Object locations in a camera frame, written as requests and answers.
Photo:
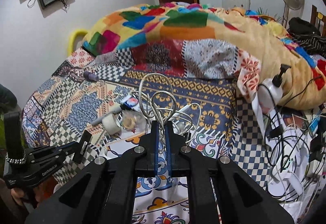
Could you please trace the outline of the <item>patchwork patterned bedsheet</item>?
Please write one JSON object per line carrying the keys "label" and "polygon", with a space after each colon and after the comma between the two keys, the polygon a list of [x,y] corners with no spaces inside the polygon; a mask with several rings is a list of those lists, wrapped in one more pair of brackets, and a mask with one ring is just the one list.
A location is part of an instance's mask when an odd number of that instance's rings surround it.
{"label": "patchwork patterned bedsheet", "polygon": [[[235,85],[260,62],[221,40],[162,40],[94,56],[78,49],[30,97],[22,128],[30,147],[80,142],[53,175],[61,188],[27,223],[293,223],[292,216],[230,157],[237,123]],[[91,82],[89,71],[99,77]],[[91,122],[128,95],[145,130],[109,135]],[[122,111],[115,114],[118,123]],[[151,124],[160,126],[158,172]],[[175,166],[166,162],[165,125],[174,129]]]}

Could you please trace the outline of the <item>clear tape roll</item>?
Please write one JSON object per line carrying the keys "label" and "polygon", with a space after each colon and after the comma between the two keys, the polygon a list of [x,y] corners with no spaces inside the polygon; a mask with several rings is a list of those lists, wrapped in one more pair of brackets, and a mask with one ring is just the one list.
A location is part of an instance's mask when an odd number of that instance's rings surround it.
{"label": "clear tape roll", "polygon": [[129,132],[142,132],[146,127],[146,120],[142,113],[133,110],[122,111],[121,127]]}

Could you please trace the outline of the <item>white tape roll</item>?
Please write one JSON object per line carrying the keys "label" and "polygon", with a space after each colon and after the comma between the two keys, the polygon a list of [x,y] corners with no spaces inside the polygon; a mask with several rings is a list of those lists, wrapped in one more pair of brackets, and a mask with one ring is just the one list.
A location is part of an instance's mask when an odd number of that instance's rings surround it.
{"label": "white tape roll", "polygon": [[114,114],[108,114],[102,119],[102,125],[109,135],[114,135],[121,132],[120,124]]}

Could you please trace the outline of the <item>white toothpaste tube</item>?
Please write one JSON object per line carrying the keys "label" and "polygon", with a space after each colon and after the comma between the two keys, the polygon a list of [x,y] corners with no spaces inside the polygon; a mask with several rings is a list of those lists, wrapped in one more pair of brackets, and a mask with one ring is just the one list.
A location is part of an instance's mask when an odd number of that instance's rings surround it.
{"label": "white toothpaste tube", "polygon": [[120,108],[122,110],[134,110],[141,113],[139,100],[132,95],[128,95],[126,98],[122,100],[122,102],[120,103]]}

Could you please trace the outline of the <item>grey marker pen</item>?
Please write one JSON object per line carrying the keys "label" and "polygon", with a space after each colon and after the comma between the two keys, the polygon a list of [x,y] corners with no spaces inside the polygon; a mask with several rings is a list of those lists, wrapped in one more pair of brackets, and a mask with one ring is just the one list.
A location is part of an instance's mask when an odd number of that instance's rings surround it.
{"label": "grey marker pen", "polygon": [[91,122],[91,125],[92,125],[92,126],[97,126],[97,125],[100,124],[100,123],[102,122],[102,120],[103,120],[106,116],[108,116],[109,114],[117,114],[117,113],[119,113],[119,112],[121,112],[121,111],[122,111],[121,106],[120,106],[120,105],[117,105],[117,106],[113,107],[110,111],[108,111],[107,113],[105,113],[104,115],[102,115],[101,117],[99,117],[99,118],[93,120],[93,121]]}

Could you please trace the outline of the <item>purple cylinder bottle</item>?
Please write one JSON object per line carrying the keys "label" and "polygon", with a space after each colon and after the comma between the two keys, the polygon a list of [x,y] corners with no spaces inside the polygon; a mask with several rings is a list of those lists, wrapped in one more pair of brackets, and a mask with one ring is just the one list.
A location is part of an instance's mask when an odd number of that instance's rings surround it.
{"label": "purple cylinder bottle", "polygon": [[88,81],[91,81],[91,82],[97,82],[99,81],[99,77],[92,73],[92,72],[89,72],[89,71],[84,71],[83,72],[83,77],[88,80]]}

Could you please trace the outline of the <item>yellow hoop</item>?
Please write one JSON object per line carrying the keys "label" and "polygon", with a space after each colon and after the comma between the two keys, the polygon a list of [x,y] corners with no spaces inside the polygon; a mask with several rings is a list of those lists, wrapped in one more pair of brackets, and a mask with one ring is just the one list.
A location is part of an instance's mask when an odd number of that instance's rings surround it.
{"label": "yellow hoop", "polygon": [[88,33],[86,29],[76,29],[70,33],[68,37],[67,56],[69,57],[74,52],[74,44],[77,38],[83,38]]}

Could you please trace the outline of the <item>white pump lotion bottle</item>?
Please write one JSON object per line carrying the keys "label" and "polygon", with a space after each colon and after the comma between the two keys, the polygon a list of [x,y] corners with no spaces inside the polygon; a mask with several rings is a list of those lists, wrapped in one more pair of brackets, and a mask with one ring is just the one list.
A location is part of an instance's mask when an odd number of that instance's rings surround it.
{"label": "white pump lotion bottle", "polygon": [[283,96],[283,90],[281,87],[283,82],[282,77],[290,68],[291,66],[289,65],[281,64],[280,72],[278,74],[273,78],[265,79],[261,84],[259,84],[258,100],[263,114],[269,114],[281,100]]}

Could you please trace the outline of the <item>colourful fleece blanket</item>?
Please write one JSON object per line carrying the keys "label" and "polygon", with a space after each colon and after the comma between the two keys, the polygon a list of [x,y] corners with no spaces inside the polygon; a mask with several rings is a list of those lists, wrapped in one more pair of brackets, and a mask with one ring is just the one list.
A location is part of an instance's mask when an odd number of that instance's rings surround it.
{"label": "colourful fleece blanket", "polygon": [[291,40],[281,24],[240,8],[175,2],[129,7],[98,20],[82,45],[97,56],[165,39],[216,39],[236,45],[262,63],[261,79],[273,77],[281,64],[287,64],[281,104],[305,110],[325,102],[325,69]]}

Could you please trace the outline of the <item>black striped clothing pile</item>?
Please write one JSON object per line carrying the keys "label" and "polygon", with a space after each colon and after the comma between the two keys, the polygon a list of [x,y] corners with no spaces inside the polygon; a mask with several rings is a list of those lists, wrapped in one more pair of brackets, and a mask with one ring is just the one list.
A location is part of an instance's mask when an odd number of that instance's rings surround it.
{"label": "black striped clothing pile", "polygon": [[306,53],[325,58],[325,36],[322,36],[314,25],[301,18],[292,18],[289,22],[288,33]]}

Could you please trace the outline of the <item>wooden chair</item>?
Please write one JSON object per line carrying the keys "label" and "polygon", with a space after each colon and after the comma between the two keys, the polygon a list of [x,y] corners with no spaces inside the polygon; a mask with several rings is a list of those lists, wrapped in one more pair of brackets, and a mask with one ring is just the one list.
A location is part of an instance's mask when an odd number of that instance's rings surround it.
{"label": "wooden chair", "polygon": [[310,23],[319,30],[321,36],[325,36],[325,19],[325,15],[317,11],[315,5],[312,5]]}

